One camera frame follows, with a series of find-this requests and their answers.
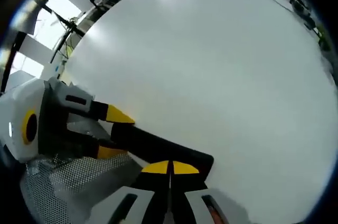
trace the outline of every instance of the white tabletop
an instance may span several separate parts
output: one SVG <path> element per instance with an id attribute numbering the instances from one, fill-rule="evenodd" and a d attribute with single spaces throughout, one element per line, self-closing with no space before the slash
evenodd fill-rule
<path id="1" fill-rule="evenodd" d="M 252 222 L 302 221 L 330 178 L 335 86 L 308 30 L 272 0 L 122 0 L 66 70 L 139 128 L 212 154 L 207 185 Z"/>

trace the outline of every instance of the white table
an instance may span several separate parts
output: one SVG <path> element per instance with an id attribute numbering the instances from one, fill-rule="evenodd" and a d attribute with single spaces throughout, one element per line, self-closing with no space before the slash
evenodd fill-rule
<path id="1" fill-rule="evenodd" d="M 212 154 L 207 185 L 253 222 L 302 221 L 330 178 L 336 90 L 308 30 L 271 0 L 122 0 L 66 70 L 139 128 Z"/>

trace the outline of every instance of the metal grate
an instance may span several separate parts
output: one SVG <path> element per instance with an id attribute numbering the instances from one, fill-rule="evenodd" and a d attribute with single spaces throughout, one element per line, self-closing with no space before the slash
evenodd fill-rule
<path id="1" fill-rule="evenodd" d="M 119 167 L 123 167 L 126 177 L 114 173 Z M 131 183 L 139 170 L 128 154 L 101 160 L 41 156 L 26 164 L 21 190 L 37 223 L 83 223 L 94 204 L 125 183 Z"/>

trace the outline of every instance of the perforated metal mesh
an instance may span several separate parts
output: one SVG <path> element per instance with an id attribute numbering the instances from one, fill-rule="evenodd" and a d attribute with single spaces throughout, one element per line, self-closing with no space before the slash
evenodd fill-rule
<path id="1" fill-rule="evenodd" d="M 104 160 L 39 157 L 27 163 L 21 190 L 38 223 L 84 223 L 94 204 L 131 183 L 139 170 L 127 154 Z"/>

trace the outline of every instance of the yellow circle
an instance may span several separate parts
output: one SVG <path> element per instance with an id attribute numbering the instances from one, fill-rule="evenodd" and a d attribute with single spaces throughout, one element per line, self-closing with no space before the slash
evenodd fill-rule
<path id="1" fill-rule="evenodd" d="M 25 145 L 31 144 L 31 142 L 34 140 L 34 137 L 35 137 L 35 134 L 36 134 L 36 131 L 35 131 L 33 138 L 30 138 L 29 134 L 28 134 L 30 119 L 32 119 L 34 117 L 36 119 L 36 114 L 34 113 L 34 111 L 33 110 L 29 110 L 29 111 L 27 111 L 27 113 L 26 113 L 26 115 L 25 115 L 25 117 L 23 119 L 23 122 L 22 122 L 21 134 L 22 134 L 23 143 Z"/>

